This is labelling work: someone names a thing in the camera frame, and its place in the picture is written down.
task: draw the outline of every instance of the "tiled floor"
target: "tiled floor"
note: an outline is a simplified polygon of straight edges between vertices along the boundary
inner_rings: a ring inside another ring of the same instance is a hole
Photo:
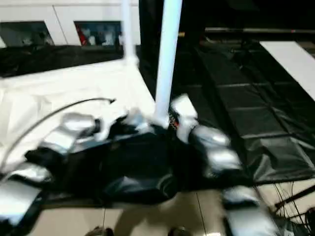
[[[299,192],[315,180],[295,182],[293,192]],[[291,195],[291,183],[277,185],[281,194]],[[279,200],[274,185],[259,187],[264,201],[273,205]],[[315,204],[315,194],[296,201],[301,212]],[[289,215],[296,214],[293,205],[286,207]],[[224,235],[220,194],[215,190],[179,193],[159,206],[133,206],[125,209],[107,209],[105,227],[111,227],[115,236],[166,236],[175,226],[183,226],[194,236]],[[83,236],[95,226],[102,226],[102,209],[56,209],[45,211],[31,236]]]

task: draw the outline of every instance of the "wire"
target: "wire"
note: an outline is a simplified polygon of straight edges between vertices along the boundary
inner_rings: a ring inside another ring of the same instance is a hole
[[[284,201],[284,199],[283,199],[283,197],[282,197],[282,195],[281,195],[281,193],[280,193],[279,188],[277,187],[277,185],[276,185],[275,183],[274,183],[273,185],[274,185],[274,187],[276,188],[276,191],[277,191],[277,194],[278,194],[279,201],[283,202],[283,201]],[[277,209],[277,210],[276,210],[276,213],[277,213],[277,211],[278,211],[278,210],[280,210],[281,208],[283,208],[283,216],[285,217],[285,212],[287,213],[287,211],[286,211],[286,208],[285,208],[285,206],[284,206],[284,205],[283,205],[282,207],[280,207],[279,209]]]
[[[70,103],[66,106],[63,106],[51,113],[49,113],[48,115],[44,116],[42,119],[38,120],[35,124],[33,124],[30,128],[28,128],[23,134],[21,134],[17,139],[16,141],[10,146],[10,148],[5,152],[4,156],[3,156],[3,159],[2,159],[2,162],[0,164],[0,173],[2,172],[5,164],[6,164],[6,161],[8,159],[8,157],[10,156],[10,153],[16,148],[16,146],[21,142],[21,140],[26,136],[28,135],[31,131],[33,131],[37,126],[39,126],[40,124],[42,124],[45,120],[47,120],[48,118],[54,116],[55,114],[63,111],[63,110],[66,110],[70,107],[73,107],[75,105],[78,105],[78,104],[81,104],[81,103],[85,103],[85,102],[90,102],[90,101],[109,101],[110,103],[114,102],[115,100],[112,100],[112,99],[108,99],[108,98],[104,98],[104,97],[95,97],[95,98],[89,98],[89,99],[85,99],[85,100],[80,100],[80,101],[77,101],[77,102],[74,102],[74,103]]]
[[[294,186],[294,182],[292,182],[292,185],[291,185],[291,195],[292,195],[292,196],[293,196],[293,186]],[[309,227],[308,224],[304,223],[303,218],[302,218],[302,214],[300,213],[300,211],[299,211],[299,209],[298,209],[298,207],[297,207],[295,201],[293,201],[293,204],[294,204],[294,207],[295,207],[295,209],[296,209],[296,211],[297,211],[297,216],[298,216],[298,217],[300,218],[300,220],[301,220],[301,223],[302,223],[303,225],[305,225],[305,227],[307,228],[307,230],[308,230],[309,233],[310,233],[310,232],[311,232],[311,229],[310,229],[310,227]]]

